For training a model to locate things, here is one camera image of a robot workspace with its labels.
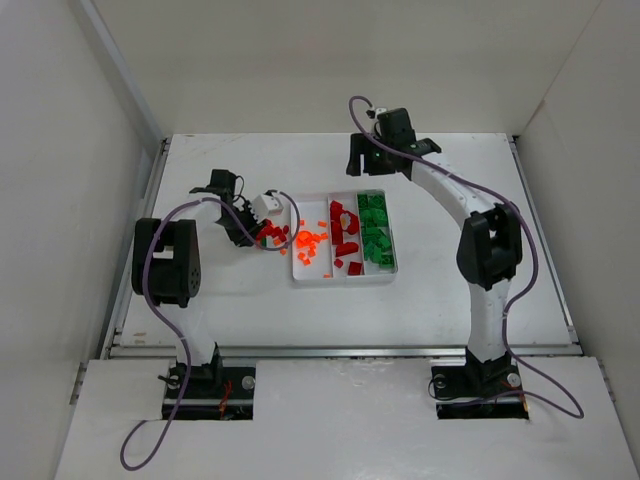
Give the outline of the red flower print lego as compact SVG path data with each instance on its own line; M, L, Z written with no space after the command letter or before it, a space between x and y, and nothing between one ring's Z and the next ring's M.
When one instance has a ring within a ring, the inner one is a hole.
M344 205L336 200L329 204L331 241L335 246L344 243L346 235L354 236L360 231L360 222L357 214L347 210Z

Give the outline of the orange dome lego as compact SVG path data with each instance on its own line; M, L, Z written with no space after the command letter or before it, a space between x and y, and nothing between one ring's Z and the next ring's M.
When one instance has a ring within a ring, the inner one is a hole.
M296 237L296 246L299 249L312 248L315 244L314 234L308 230L301 230Z

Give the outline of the red arch lego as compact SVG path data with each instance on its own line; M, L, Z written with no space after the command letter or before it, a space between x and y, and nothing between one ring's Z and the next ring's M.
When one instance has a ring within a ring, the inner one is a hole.
M337 258L358 253L360 250L360 245L357 242L345 242L339 244L335 248L335 256Z

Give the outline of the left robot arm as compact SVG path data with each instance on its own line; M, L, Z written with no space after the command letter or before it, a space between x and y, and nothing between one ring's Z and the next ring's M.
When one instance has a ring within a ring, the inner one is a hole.
M136 221L131 262L131 284L152 312L162 305L181 309L199 293L202 283L199 236L207 224L224 229L236 247L261 245L258 234L266 226L252 203L236 191L240 177L214 169L209 183L190 191L194 197L164 218Z

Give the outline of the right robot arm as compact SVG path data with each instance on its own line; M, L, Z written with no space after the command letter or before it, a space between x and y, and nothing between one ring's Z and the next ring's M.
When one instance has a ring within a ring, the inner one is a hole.
M461 177L433 140L417 138L406 109L369 106L366 115L373 125L352 134L347 174L401 173L429 193L461 231L456 265L470 293L470 337L463 365L434 368L436 392L441 398L489 397L514 371L502 328L523 256L518 217L504 200Z

